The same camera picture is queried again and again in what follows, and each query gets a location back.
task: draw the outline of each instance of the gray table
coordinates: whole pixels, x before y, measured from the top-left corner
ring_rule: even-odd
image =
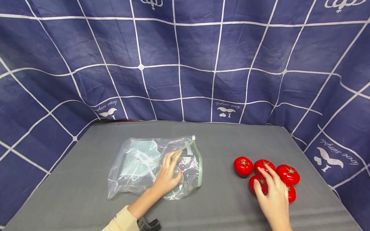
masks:
[[[161,200],[147,213],[149,221],[159,219],[162,230],[269,230],[248,180],[233,172],[238,156],[300,172],[297,200],[290,206],[294,230],[361,230],[284,128],[155,121],[92,126],[5,231],[101,230],[138,198],[121,193],[107,200],[107,177],[120,145],[129,137],[184,135],[196,135],[203,184],[184,199]]]

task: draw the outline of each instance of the blue backdrop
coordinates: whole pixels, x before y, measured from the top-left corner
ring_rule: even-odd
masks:
[[[2,0],[0,227],[109,118],[284,126],[370,230],[369,16],[370,0]]]

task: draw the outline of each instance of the tomato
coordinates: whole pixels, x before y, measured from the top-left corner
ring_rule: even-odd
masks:
[[[253,172],[253,163],[248,158],[241,156],[234,161],[235,172],[241,177],[247,177]]]
[[[265,170],[266,172],[269,172],[267,169],[266,169],[266,165],[270,166],[270,168],[272,168],[272,170],[276,170],[275,168],[275,165],[273,163],[271,163],[270,161],[268,160],[257,160],[255,162],[255,165],[254,165],[254,170],[256,172],[256,175],[261,175],[261,172],[258,171],[257,167],[260,167],[262,168],[263,170]]]
[[[276,168],[276,173],[280,176],[280,179],[291,184],[296,185],[300,180],[299,173],[291,166],[282,164]]]
[[[283,183],[285,184],[286,189],[288,189],[288,201],[289,201],[289,204],[290,203],[293,203],[296,200],[296,198],[297,198],[296,190],[288,182],[283,181]]]
[[[263,194],[267,195],[267,193],[269,192],[269,187],[267,186],[266,178],[262,175],[254,175],[249,179],[249,188],[252,194],[256,195],[256,192],[254,190],[254,180],[255,179],[259,181]]]

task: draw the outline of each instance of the plastic bag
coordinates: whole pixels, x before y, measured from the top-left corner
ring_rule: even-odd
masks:
[[[182,179],[164,200],[178,200],[202,185],[202,157],[195,136],[175,139],[135,139],[123,143],[108,176],[108,199],[120,192],[142,194],[150,188],[161,168],[163,158],[172,151],[181,157],[174,177],[182,170]]]

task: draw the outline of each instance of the black object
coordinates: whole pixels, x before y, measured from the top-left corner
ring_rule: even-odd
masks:
[[[161,224],[158,219],[148,223],[145,217],[141,217],[137,223],[140,231],[159,231],[161,229]]]

